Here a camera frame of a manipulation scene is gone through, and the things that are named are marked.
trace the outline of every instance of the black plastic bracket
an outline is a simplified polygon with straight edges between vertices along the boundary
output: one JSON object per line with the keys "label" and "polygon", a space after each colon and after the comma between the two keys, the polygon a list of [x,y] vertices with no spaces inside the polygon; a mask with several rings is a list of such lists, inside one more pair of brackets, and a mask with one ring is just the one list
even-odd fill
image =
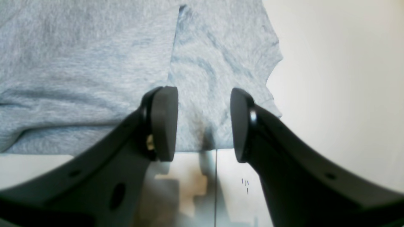
{"label": "black plastic bracket", "polygon": [[172,161],[178,91],[158,87],[72,161],[0,191],[0,218],[19,226],[131,226],[151,161]]}
{"label": "black plastic bracket", "polygon": [[231,93],[238,162],[260,176],[275,227],[402,227],[404,195],[377,186],[315,152],[244,90]]}

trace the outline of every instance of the heather gray fabric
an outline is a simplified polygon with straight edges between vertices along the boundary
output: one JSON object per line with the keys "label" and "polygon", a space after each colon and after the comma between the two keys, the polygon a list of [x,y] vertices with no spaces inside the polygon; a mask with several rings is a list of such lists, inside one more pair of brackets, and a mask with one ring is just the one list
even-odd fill
{"label": "heather gray fabric", "polygon": [[282,56],[261,0],[0,1],[0,37],[0,152],[80,154],[167,84],[179,89],[176,151],[233,146],[234,86],[281,116],[265,84]]}

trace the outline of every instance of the gray t-shirt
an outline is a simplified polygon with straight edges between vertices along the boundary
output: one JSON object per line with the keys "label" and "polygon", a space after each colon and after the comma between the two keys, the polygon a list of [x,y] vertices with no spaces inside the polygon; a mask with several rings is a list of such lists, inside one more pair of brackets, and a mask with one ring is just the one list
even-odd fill
{"label": "gray t-shirt", "polygon": [[0,2],[0,152],[77,155],[177,86],[176,151],[232,148],[233,87],[277,116],[261,0]]}

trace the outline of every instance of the hole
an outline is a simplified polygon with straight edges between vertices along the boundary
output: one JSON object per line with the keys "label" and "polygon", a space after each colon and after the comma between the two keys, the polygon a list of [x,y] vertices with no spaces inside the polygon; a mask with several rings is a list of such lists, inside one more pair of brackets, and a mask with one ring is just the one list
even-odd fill
{"label": "hole", "polygon": [[124,200],[125,196],[125,184],[119,183],[115,186],[112,193],[111,201],[109,202],[109,208],[115,210]]}
{"label": "hole", "polygon": [[69,173],[69,177],[76,177],[81,173],[81,170],[74,170]]}
{"label": "hole", "polygon": [[326,173],[326,177],[330,180],[336,180],[337,177],[332,173]]}

